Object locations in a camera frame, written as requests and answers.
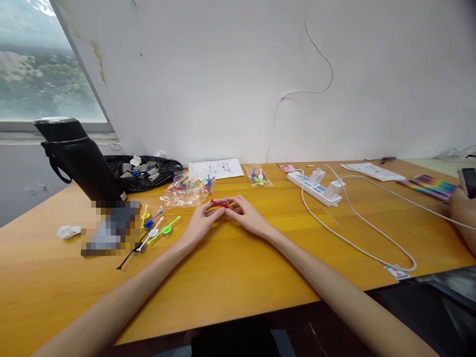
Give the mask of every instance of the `small red package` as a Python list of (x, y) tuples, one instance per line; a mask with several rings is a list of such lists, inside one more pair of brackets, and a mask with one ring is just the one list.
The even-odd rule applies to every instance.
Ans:
[(294, 166), (294, 165), (281, 165), (280, 166), (281, 170), (283, 170), (284, 173), (289, 174), (290, 172), (294, 172), (299, 169), (299, 167)]

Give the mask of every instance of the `smartphone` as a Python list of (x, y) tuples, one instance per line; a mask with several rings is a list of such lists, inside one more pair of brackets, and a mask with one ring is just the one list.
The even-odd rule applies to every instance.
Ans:
[(474, 168), (458, 169), (461, 180), (461, 188), (466, 196), (473, 199), (476, 197), (476, 170)]

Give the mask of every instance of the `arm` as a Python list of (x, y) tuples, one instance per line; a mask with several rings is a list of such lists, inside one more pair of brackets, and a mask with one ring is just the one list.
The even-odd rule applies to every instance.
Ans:
[[(219, 203), (226, 199), (216, 200)], [(109, 346), (127, 322), (205, 236), (224, 208), (208, 211), (211, 202), (197, 207), (182, 237), (138, 274), (101, 298), (32, 356), (96, 356)]]
[[(457, 187), (450, 201), (451, 218), (467, 226), (476, 227), (476, 198), (469, 199), (464, 191)], [(471, 253), (476, 256), (476, 231), (456, 225)]]
[(250, 232), (270, 242), (332, 310), (379, 356), (438, 356), (418, 335), (330, 266), (272, 227), (243, 197), (226, 210)]

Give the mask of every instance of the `black plastic bag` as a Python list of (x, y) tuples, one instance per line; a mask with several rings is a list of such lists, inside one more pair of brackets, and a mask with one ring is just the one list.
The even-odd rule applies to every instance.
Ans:
[(154, 181), (149, 181), (148, 174), (142, 174), (133, 178), (120, 178), (122, 175), (122, 164), (129, 163), (133, 156), (130, 155), (104, 155), (110, 169), (112, 170), (119, 186), (126, 193), (143, 192), (153, 188), (171, 183), (174, 179), (174, 171), (182, 171), (183, 166), (180, 162), (175, 160), (168, 160), (156, 156), (141, 156), (142, 163), (146, 164), (149, 161), (157, 162), (159, 168), (159, 177)]

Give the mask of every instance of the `blue plastic piece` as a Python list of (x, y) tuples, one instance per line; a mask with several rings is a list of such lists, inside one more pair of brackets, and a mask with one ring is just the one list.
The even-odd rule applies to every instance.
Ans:
[(145, 228), (151, 228), (153, 224), (154, 224), (154, 221), (150, 220), (150, 221), (147, 221), (146, 223), (144, 223), (144, 227)]
[(160, 211), (160, 212), (157, 214), (157, 216), (155, 216), (154, 218), (152, 218), (152, 219), (148, 220), (146, 223), (144, 223), (144, 227), (145, 227), (145, 228), (151, 228), (152, 225), (154, 224), (154, 220), (155, 220), (158, 216), (160, 216), (163, 212), (164, 212), (164, 211)]

